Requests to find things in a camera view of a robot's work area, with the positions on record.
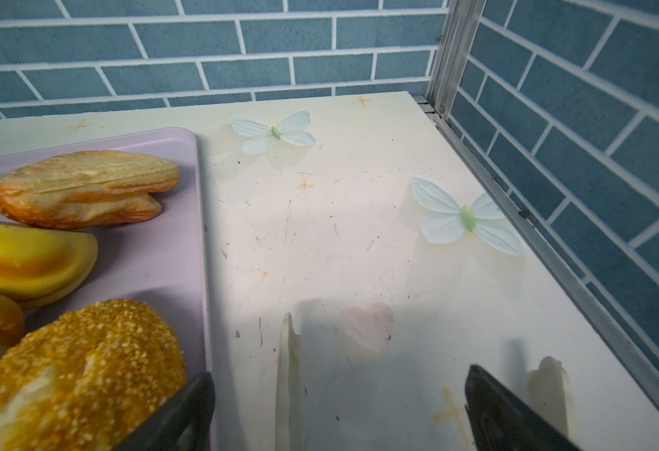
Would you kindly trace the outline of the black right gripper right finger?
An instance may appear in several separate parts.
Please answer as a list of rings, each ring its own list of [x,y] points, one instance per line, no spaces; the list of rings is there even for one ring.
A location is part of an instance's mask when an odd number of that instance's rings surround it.
[[[560,430],[479,365],[470,366],[465,395],[479,450],[577,449]]]

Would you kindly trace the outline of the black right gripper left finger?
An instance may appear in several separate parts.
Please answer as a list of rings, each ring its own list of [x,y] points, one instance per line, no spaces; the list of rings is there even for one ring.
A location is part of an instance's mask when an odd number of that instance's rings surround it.
[[[117,445],[116,450],[209,450],[216,407],[210,372],[202,372]]]

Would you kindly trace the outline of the yellow half-moon bread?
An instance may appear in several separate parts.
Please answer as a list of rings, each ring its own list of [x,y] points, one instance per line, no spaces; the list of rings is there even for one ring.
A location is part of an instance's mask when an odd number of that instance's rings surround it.
[[[0,224],[0,295],[25,310],[56,303],[86,280],[98,253],[90,233]]]

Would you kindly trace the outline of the long brown pastry bread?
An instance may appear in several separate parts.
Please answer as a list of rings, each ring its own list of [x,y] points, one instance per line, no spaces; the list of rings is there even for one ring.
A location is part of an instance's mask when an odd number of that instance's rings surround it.
[[[59,155],[0,177],[0,213],[42,229],[135,224],[162,212],[154,194],[181,181],[177,163],[118,150]]]

